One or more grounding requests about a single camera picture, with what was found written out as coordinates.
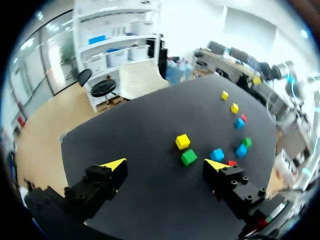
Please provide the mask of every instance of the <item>ceiling light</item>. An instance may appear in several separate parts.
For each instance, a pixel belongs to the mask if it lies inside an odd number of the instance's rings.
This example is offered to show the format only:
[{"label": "ceiling light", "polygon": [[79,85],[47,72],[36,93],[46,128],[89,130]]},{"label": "ceiling light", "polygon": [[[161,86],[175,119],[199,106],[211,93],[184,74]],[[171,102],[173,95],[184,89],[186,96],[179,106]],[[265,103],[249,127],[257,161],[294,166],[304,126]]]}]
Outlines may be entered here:
[{"label": "ceiling light", "polygon": [[308,33],[305,30],[301,30],[300,34],[304,39],[307,39],[309,37]]},{"label": "ceiling light", "polygon": [[41,19],[44,17],[44,15],[42,14],[41,11],[38,11],[38,13],[36,14],[36,16],[37,16],[37,18],[38,18],[39,20],[41,20]]},{"label": "ceiling light", "polygon": [[29,40],[24,42],[24,44],[21,45],[21,50],[31,47],[32,44],[34,44],[34,38],[30,38]]},{"label": "ceiling light", "polygon": [[62,23],[61,26],[64,27],[65,25],[68,25],[68,24],[71,24],[71,23],[72,23],[72,19],[69,20],[69,21],[66,21],[66,22]]}]

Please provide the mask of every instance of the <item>glass wall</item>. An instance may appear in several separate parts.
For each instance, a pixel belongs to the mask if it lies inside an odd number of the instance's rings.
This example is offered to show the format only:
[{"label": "glass wall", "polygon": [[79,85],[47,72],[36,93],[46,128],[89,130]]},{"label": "glass wall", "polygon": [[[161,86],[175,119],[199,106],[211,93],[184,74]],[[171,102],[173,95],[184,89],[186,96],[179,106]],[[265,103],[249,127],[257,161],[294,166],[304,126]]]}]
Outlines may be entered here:
[{"label": "glass wall", "polygon": [[9,86],[4,90],[19,106],[8,119],[13,126],[17,125],[19,115],[29,118],[54,95],[77,81],[72,15],[69,11],[48,22],[13,54],[7,74]]},{"label": "glass wall", "polygon": [[42,28],[43,63],[54,94],[77,81],[72,14],[65,13]]}]

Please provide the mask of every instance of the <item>blue cube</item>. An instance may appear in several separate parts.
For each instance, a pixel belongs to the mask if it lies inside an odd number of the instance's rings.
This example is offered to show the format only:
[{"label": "blue cube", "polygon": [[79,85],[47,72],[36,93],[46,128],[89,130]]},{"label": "blue cube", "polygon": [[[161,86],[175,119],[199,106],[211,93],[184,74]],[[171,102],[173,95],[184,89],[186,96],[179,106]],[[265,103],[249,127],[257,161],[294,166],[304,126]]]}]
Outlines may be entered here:
[{"label": "blue cube", "polygon": [[218,148],[210,153],[210,159],[216,162],[221,162],[225,158],[224,152],[221,148]]},{"label": "blue cube", "polygon": [[247,154],[247,147],[243,144],[240,145],[240,147],[238,147],[238,149],[236,150],[236,154],[239,158],[243,158],[246,154]]},{"label": "blue cube", "polygon": [[237,129],[242,129],[245,126],[245,121],[242,118],[238,118],[235,122],[235,127]]}]

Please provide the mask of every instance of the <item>black stool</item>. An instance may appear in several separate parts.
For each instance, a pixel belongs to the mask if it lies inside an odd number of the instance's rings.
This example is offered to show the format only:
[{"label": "black stool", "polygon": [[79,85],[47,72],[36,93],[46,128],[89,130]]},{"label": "black stool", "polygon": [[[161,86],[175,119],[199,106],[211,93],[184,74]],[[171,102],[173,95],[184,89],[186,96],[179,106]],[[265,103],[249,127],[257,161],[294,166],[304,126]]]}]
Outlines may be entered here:
[{"label": "black stool", "polygon": [[[79,73],[78,75],[78,83],[80,84],[81,87],[83,87],[86,82],[89,80],[89,78],[92,75],[92,71],[90,69],[85,69],[82,72]],[[103,80],[95,84],[91,88],[91,95],[94,98],[100,98],[100,97],[105,97],[106,104],[109,104],[109,100],[107,98],[108,94],[113,94],[116,96],[116,94],[113,92],[117,87],[117,83],[113,79],[108,79],[108,80]]]}]

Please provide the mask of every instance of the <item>water bottle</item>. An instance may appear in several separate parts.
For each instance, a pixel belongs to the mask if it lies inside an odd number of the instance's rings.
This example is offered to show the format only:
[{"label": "water bottle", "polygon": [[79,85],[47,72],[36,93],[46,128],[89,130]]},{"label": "water bottle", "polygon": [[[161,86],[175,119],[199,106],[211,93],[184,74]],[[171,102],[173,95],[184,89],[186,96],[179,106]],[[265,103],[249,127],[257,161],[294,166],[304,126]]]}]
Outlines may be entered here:
[{"label": "water bottle", "polygon": [[185,76],[185,80],[189,81],[190,77],[194,71],[194,67],[188,63],[188,61],[185,61],[185,70],[184,70],[184,76]]},{"label": "water bottle", "polygon": [[181,75],[179,82],[183,82],[186,79],[186,61],[184,58],[182,58],[182,60],[179,60],[178,66]]},{"label": "water bottle", "polygon": [[175,75],[175,68],[176,68],[176,63],[172,61],[172,58],[169,58],[166,61],[166,72],[165,72],[165,79],[170,83],[174,83],[174,75]]},{"label": "water bottle", "polygon": [[175,85],[180,82],[181,71],[180,71],[180,63],[174,63],[172,68],[172,78],[170,79],[170,84]]}]

